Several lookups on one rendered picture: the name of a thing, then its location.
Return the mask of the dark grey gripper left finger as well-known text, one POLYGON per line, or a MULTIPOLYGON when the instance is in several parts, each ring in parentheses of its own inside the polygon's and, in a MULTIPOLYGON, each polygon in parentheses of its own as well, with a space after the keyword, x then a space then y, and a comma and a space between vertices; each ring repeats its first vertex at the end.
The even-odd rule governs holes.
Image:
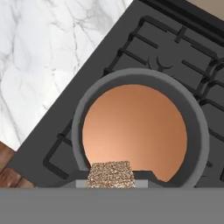
POLYGON ((64 188, 86 188, 89 171, 75 171, 66 180, 57 183, 56 187, 64 188))

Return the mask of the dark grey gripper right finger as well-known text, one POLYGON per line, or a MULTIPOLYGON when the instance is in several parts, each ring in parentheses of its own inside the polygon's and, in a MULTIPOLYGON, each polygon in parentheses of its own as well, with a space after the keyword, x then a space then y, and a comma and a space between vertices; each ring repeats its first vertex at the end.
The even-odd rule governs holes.
POLYGON ((136 188, 169 187, 170 184, 158 180, 152 171, 133 171, 136 188))

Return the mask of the brown speckled sugar cube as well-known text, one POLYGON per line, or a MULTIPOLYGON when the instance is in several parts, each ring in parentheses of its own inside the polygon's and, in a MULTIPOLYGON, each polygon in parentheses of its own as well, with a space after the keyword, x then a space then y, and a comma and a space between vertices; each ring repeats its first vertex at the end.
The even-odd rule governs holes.
POLYGON ((87 188, 133 188, 134 173, 129 161, 94 163, 87 177, 87 188))

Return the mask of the grey saucepan with hot chocolate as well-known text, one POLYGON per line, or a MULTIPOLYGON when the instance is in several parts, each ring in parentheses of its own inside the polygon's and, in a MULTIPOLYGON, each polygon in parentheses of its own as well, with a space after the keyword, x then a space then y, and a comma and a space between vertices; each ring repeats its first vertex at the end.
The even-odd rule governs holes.
POLYGON ((193 187, 206 167, 209 133, 200 105, 180 82, 127 68, 99 79, 82 96, 72 145, 82 171, 127 160, 159 186, 193 187))

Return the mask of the black gas hob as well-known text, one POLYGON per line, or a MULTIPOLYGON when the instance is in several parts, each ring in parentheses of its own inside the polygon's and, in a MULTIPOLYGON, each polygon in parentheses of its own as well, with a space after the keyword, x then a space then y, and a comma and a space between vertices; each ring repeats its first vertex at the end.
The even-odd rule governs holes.
POLYGON ((26 138, 9 167, 36 186, 79 176, 72 154, 72 118, 101 77, 150 68, 184 85, 201 106, 210 152, 199 187, 224 187, 224 22, 186 0, 134 0, 26 138))

